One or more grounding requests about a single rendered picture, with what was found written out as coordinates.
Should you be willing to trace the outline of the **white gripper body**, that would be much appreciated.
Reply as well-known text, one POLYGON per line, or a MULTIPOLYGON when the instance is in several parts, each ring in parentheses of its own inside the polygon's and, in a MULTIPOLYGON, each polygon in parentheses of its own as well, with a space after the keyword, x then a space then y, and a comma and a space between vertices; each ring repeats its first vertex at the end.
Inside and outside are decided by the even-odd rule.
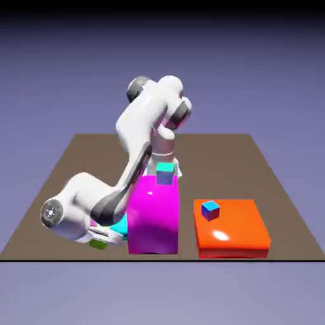
POLYGON ((91 226, 87 231, 86 235, 79 239, 80 243, 86 244, 92 240, 106 242, 107 245, 118 246, 123 242, 123 236, 110 230, 110 227, 102 227, 97 225, 96 227, 91 226))

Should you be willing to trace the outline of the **small teal cube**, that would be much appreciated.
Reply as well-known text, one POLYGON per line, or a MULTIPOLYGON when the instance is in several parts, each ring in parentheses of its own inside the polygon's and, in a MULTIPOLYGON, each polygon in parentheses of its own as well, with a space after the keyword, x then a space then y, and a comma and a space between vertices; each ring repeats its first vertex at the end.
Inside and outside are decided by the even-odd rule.
POLYGON ((172 162, 159 162, 156 167, 156 180, 159 185, 171 185, 175 173, 175 165, 172 162))

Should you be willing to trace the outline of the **small blue cube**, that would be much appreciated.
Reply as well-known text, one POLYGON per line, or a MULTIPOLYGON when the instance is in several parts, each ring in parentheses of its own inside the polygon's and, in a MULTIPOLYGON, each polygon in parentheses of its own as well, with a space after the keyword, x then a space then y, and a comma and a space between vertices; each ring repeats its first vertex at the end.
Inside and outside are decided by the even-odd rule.
POLYGON ((213 200, 203 202, 201 205, 202 216, 207 221, 212 221, 220 216, 220 206, 213 200))

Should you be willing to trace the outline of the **large cyan box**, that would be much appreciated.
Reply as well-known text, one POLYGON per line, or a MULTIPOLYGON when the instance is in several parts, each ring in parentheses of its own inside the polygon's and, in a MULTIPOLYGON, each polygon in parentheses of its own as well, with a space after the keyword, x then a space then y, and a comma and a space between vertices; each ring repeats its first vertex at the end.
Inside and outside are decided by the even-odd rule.
POLYGON ((125 213, 121 220, 114 225, 110 226, 110 230, 117 232, 123 236, 123 239, 126 241, 128 237, 128 220, 127 214, 125 213))

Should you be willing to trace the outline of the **large magenta box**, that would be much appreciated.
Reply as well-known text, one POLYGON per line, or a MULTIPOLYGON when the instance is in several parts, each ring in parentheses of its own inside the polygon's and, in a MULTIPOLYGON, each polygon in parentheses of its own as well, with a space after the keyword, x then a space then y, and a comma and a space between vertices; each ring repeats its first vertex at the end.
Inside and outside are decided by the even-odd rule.
POLYGON ((178 253, 180 195, 178 177, 170 185, 143 176, 128 202, 128 252, 134 255, 178 253))

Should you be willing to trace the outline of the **large orange box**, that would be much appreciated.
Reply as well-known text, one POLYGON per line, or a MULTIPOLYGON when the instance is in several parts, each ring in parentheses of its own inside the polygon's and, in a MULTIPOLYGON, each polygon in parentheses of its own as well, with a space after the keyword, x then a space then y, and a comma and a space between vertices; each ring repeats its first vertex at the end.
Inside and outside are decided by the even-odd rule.
POLYGON ((199 258, 266 258, 271 238, 254 200, 214 199, 220 206, 220 216, 207 221, 201 205, 210 200, 193 202, 199 258))

